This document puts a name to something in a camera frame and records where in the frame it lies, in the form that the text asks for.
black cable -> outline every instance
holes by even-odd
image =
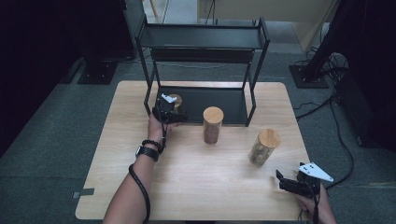
[[[215,24],[215,12],[216,12],[216,0],[213,0],[212,25]]]
[[[166,148],[166,130],[168,129],[168,125],[166,125],[166,129],[163,127],[163,118],[161,116],[160,108],[157,105],[155,106],[155,108],[157,108],[158,117],[160,119],[161,127],[163,128],[163,148],[158,148],[158,152],[162,154],[163,150]]]
[[[311,187],[309,187],[308,183],[306,183],[305,180],[303,180],[304,184],[308,187],[309,191],[311,192],[311,196],[314,199],[314,203],[315,203],[315,210],[314,210],[314,216],[313,216],[313,221],[314,224],[319,224],[319,210],[318,210],[318,206],[319,206],[319,201],[320,201],[320,189],[318,192],[318,198],[315,195],[314,191],[311,189]]]
[[[294,110],[301,109],[301,107],[303,107],[303,105],[317,105],[317,106],[319,106],[318,104],[315,104],[315,103],[312,103],[312,102],[308,102],[308,103],[300,104],[298,107],[294,107],[293,109]]]
[[[310,115],[310,114],[315,113],[317,110],[321,109],[323,106],[325,106],[326,104],[328,104],[328,103],[331,101],[331,99],[332,99],[333,97],[334,97],[334,94],[332,94],[332,95],[329,97],[329,99],[325,100],[325,101],[324,101],[321,105],[319,105],[318,107],[309,110],[309,111],[306,112],[305,114],[302,114],[302,115],[300,115],[300,116],[297,116],[297,117],[296,117],[297,121],[300,120],[301,118],[305,117],[305,116],[308,116],[308,115]]]
[[[134,179],[134,181],[136,182],[137,186],[142,191],[143,197],[145,198],[145,202],[146,202],[146,218],[143,221],[143,224],[146,224],[146,223],[149,222],[149,215],[150,215],[150,211],[151,211],[150,210],[150,202],[149,202],[149,194],[146,191],[145,186],[143,186],[142,182],[140,181],[139,177],[137,177],[136,173],[134,172],[134,164],[133,163],[129,166],[129,174]]]
[[[213,7],[213,5],[215,5],[215,0],[212,0],[212,4],[210,5],[209,12],[207,13],[205,25],[207,25],[207,21],[209,20],[210,12],[212,12],[212,7]]]
[[[349,171],[347,172],[347,174],[343,178],[341,178],[340,180],[330,184],[329,186],[326,187],[326,189],[331,189],[334,186],[336,186],[336,185],[342,183],[343,181],[345,181],[346,179],[348,179],[350,177],[350,175],[352,174],[354,166],[355,166],[355,162],[354,162],[352,153],[350,152],[350,150],[348,149],[348,147],[346,146],[346,144],[344,143],[344,141],[343,141],[343,139],[341,137],[340,126],[339,126],[339,123],[338,123],[338,119],[335,116],[335,112],[334,112],[334,109],[332,107],[332,103],[330,103],[330,106],[331,106],[331,109],[332,109],[332,116],[334,117],[335,125],[337,127],[338,140],[340,141],[341,146],[343,147],[343,149],[345,150],[346,154],[348,155]]]

dark background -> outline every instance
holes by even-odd
[[[68,11],[59,13],[67,2]],[[83,55],[100,61],[134,56],[118,1],[7,0],[0,3],[0,156]],[[83,38],[66,22],[83,31]]]

bracelet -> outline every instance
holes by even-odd
[[[154,145],[155,147],[158,148],[158,152],[159,152],[160,154],[163,153],[163,146],[162,146],[161,144],[159,144],[158,142],[147,139],[147,140],[144,140],[144,141],[142,142],[142,146],[144,146],[145,144],[152,144],[152,145]]]

hand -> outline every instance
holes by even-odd
[[[148,119],[148,139],[156,141],[160,144],[163,143],[163,127],[166,129],[167,136],[172,132],[172,129],[180,123],[164,124],[155,119],[153,114],[149,115]]]
[[[312,199],[305,198],[304,196],[295,194],[297,200],[300,203],[301,209],[305,212],[309,212],[311,218],[314,216],[315,202]],[[318,204],[318,218],[320,224],[330,224],[337,223],[334,214],[332,213],[332,208],[330,207],[329,197],[327,195],[327,190],[320,184],[320,200]]]

wooden cylinder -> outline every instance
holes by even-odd
[[[224,114],[215,106],[210,106],[204,111],[204,141],[208,144],[216,144]]]
[[[280,137],[276,131],[272,129],[262,130],[248,155],[250,162],[258,166],[263,165],[279,144]]]

